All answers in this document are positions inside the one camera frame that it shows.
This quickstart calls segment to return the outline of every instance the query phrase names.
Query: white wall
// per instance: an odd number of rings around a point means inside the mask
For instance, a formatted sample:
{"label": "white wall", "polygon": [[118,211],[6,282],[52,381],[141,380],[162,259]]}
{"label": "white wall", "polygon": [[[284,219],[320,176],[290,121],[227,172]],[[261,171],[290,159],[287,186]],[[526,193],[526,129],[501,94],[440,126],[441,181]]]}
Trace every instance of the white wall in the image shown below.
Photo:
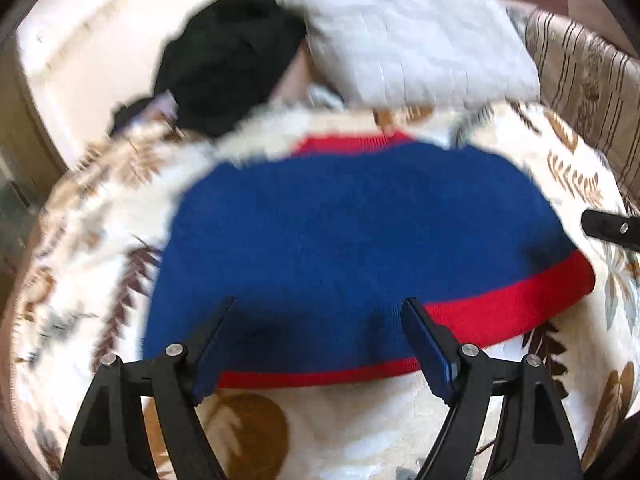
{"label": "white wall", "polygon": [[72,165],[111,109],[152,89],[166,38],[211,0],[40,0],[18,28],[35,105]]}

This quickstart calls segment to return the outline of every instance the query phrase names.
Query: white pillow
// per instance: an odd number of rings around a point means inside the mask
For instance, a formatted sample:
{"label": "white pillow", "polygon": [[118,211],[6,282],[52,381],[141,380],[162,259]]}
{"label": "white pillow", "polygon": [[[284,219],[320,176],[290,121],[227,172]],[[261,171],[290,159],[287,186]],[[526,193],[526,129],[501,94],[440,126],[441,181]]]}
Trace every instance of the white pillow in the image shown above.
{"label": "white pillow", "polygon": [[277,0],[349,106],[537,101],[538,71],[493,0]]}

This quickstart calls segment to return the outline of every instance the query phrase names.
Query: metal bolt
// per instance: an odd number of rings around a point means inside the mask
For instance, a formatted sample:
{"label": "metal bolt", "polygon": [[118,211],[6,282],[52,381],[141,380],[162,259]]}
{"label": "metal bolt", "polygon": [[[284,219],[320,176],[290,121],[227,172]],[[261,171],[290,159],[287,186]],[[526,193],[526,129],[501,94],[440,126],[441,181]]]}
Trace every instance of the metal bolt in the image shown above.
{"label": "metal bolt", "polygon": [[472,345],[471,343],[466,343],[462,345],[462,353],[468,357],[476,357],[480,351],[476,345]]}
{"label": "metal bolt", "polygon": [[164,351],[169,357],[176,357],[184,351],[184,346],[180,343],[171,343]]}
{"label": "metal bolt", "polygon": [[527,356],[527,363],[533,366],[534,368],[538,368],[542,364],[542,361],[537,355],[529,354]]}
{"label": "metal bolt", "polygon": [[108,352],[100,358],[100,362],[105,366],[111,366],[112,364],[114,364],[114,362],[116,362],[117,358],[118,356],[116,354],[114,354],[113,352]]}

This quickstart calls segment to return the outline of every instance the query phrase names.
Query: bed sheet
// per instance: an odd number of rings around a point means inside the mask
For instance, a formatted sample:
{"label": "bed sheet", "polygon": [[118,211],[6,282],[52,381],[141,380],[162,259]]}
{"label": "bed sheet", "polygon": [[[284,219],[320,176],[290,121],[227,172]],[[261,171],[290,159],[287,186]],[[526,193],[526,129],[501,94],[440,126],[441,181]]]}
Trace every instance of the bed sheet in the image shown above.
{"label": "bed sheet", "polygon": [[[311,135],[395,130],[443,149],[471,144],[507,158],[536,183],[589,259],[596,274],[590,295],[486,351],[510,360],[532,352],[544,361],[582,463],[591,463],[638,391],[638,257],[586,238],[580,228],[587,207],[624,211],[603,156],[551,110],[499,102],[465,113],[264,110],[217,144],[160,119],[91,145],[40,217],[42,238],[12,320],[10,407],[52,476],[100,357],[108,351],[124,361],[140,357],[149,296],[182,193],[221,161],[284,158]],[[486,450],[471,478],[482,477],[499,409],[492,402],[479,443]],[[197,412],[230,479],[405,480],[424,461],[446,407],[416,372],[359,384],[218,390]],[[148,400],[145,423],[160,477],[175,478]]]}

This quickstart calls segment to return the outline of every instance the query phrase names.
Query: brown striped upholstery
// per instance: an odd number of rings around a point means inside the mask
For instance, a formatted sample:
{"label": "brown striped upholstery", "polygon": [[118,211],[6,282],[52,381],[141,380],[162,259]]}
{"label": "brown striped upholstery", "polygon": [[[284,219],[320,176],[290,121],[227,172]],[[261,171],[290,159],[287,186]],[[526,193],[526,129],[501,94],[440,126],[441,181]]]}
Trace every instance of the brown striped upholstery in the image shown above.
{"label": "brown striped upholstery", "polygon": [[605,154],[627,211],[640,216],[640,60],[540,9],[527,22],[526,43],[541,101]]}

